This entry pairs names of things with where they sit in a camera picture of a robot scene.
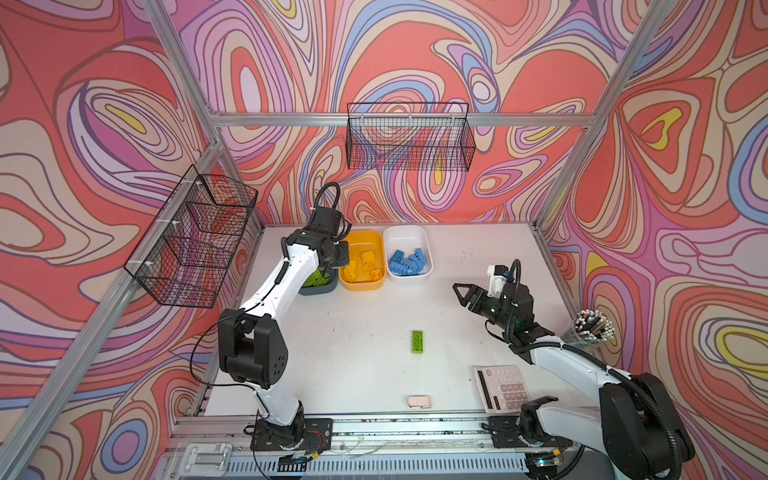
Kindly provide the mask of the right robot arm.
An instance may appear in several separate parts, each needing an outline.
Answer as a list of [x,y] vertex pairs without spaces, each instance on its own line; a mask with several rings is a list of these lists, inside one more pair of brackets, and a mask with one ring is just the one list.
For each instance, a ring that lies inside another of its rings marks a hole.
[[680,478],[695,447],[664,383],[650,373],[612,367],[536,322],[519,260],[490,267],[488,276],[486,288],[453,284],[459,304],[482,317],[487,328],[497,327],[496,339],[513,354],[596,404],[576,407],[554,395],[530,400],[510,429],[519,441],[542,446],[567,439],[606,456],[617,478]]

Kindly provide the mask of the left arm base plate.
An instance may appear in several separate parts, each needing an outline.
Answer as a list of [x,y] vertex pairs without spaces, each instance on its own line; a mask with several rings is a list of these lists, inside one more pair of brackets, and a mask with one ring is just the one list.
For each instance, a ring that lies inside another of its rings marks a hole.
[[250,448],[255,452],[323,452],[332,444],[333,420],[309,418],[302,425],[276,426],[257,419],[254,424],[247,425],[243,433],[250,438]]

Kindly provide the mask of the blue lego brick lone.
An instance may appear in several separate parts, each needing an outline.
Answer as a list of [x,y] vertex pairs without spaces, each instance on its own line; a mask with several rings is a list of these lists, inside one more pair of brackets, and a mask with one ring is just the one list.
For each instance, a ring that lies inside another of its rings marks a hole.
[[409,274],[409,269],[398,262],[390,262],[388,268],[393,275],[407,276]]

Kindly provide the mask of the yellow lego brick long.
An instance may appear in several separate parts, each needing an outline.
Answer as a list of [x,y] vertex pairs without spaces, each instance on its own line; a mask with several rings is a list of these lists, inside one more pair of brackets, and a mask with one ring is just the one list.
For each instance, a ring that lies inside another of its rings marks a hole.
[[343,279],[344,279],[345,282],[347,282],[347,283],[355,283],[356,282],[358,274],[357,274],[357,268],[356,268],[354,263],[350,263],[350,264],[346,265],[342,269],[342,273],[343,273]]

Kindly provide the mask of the blue lego brick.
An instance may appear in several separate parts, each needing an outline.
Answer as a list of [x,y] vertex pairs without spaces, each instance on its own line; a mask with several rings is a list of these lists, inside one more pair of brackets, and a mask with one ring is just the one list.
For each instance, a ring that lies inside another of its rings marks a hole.
[[418,273],[421,271],[420,262],[413,256],[409,256],[403,259],[403,264],[406,266],[409,273]]
[[424,255],[424,252],[421,248],[417,248],[414,251],[414,257],[416,261],[418,262],[419,269],[423,270],[426,267],[426,257]]
[[396,263],[401,264],[404,259],[404,252],[401,250],[396,250],[393,255],[390,257],[389,262],[390,263]]

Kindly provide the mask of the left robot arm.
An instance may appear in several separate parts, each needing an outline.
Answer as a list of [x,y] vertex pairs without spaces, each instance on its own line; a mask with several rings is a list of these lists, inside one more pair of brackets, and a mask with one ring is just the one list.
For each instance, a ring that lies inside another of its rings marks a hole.
[[253,390],[256,428],[283,448],[302,441],[305,420],[301,401],[278,385],[289,359],[280,321],[311,274],[349,263],[350,230],[338,209],[315,207],[305,226],[281,239],[282,256],[256,293],[217,322],[219,369]]

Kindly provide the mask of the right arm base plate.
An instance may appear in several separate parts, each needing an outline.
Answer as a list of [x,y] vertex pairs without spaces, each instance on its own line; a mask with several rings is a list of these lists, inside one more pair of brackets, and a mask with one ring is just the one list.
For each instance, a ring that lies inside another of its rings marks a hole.
[[562,437],[548,437],[545,440],[525,440],[520,433],[518,416],[490,416],[481,423],[481,429],[490,435],[496,449],[568,449],[574,445]]

